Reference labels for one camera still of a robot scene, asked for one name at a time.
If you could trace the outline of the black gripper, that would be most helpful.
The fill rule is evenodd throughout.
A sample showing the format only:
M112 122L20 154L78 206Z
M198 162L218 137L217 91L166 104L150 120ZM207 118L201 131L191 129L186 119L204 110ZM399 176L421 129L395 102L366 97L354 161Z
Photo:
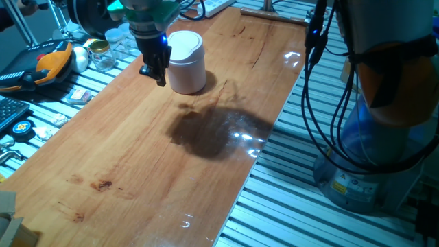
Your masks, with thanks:
M166 69L169 66L171 47L167 42L166 33L153 38L136 38L137 47L143 54L144 65L139 69L141 75L157 80L158 86L166 85ZM158 67L158 75L151 67Z

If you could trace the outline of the bare person hand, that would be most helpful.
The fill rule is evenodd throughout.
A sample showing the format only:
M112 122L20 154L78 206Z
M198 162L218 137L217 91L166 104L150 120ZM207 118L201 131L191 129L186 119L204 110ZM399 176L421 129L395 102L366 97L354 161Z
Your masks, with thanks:
M23 16L31 16L39 9L38 4L32 0L17 0L16 4Z

